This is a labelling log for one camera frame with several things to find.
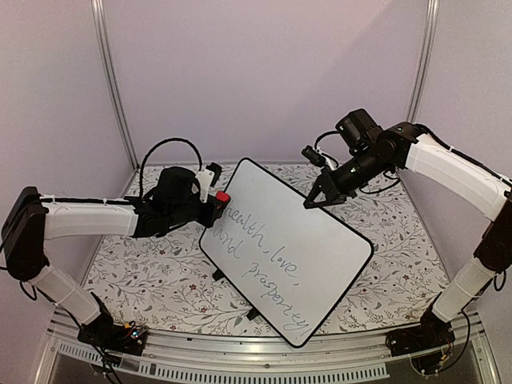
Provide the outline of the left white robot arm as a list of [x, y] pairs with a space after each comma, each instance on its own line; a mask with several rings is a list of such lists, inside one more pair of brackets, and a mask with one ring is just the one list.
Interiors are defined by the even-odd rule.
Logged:
[[210, 169], [195, 173], [172, 166], [161, 172], [149, 192], [117, 199], [58, 198], [26, 187], [2, 227], [5, 269], [88, 326], [89, 336], [100, 346], [111, 347], [119, 332], [109, 311], [99, 298], [51, 265], [45, 242], [74, 236], [163, 237], [190, 222], [211, 228], [230, 202], [228, 194], [210, 192], [219, 175]]

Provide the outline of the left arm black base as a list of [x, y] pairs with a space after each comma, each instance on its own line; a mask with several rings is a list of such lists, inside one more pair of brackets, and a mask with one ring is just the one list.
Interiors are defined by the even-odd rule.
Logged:
[[81, 325], [78, 340], [99, 349], [141, 356], [146, 345], [146, 332], [147, 328], [136, 325], [135, 321], [119, 325], [110, 314], [100, 313], [90, 324]]

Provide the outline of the red whiteboard eraser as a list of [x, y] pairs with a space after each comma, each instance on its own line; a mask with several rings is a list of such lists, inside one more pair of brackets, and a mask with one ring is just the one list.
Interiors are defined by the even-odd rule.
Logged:
[[230, 203], [231, 197], [224, 191], [217, 191], [215, 195], [216, 205], [219, 209], [225, 209]]

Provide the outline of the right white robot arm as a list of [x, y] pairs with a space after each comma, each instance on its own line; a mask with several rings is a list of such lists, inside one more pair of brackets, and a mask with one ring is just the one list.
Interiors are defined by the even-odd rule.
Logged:
[[491, 280], [511, 266], [511, 180], [445, 144], [422, 124], [400, 122], [383, 129], [364, 110], [348, 113], [335, 126], [351, 160], [338, 165], [317, 144], [302, 155], [321, 173], [306, 196], [307, 209], [343, 204], [387, 171], [409, 170], [444, 186], [490, 222], [473, 258], [424, 313], [414, 342], [431, 348], [450, 322]]

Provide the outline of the white whiteboard black frame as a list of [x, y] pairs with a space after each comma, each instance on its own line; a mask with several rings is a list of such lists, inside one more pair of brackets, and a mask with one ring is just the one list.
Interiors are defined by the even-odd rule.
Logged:
[[292, 347], [303, 347], [374, 254], [372, 242], [250, 158], [227, 183], [202, 252]]

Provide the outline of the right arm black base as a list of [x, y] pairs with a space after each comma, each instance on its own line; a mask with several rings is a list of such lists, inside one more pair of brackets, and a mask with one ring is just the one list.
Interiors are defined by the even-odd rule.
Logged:
[[454, 342], [451, 323], [440, 320], [431, 307], [420, 317], [418, 325], [386, 334], [386, 347], [393, 357], [435, 349], [412, 359], [412, 367], [422, 375], [438, 374], [442, 370], [454, 352]]

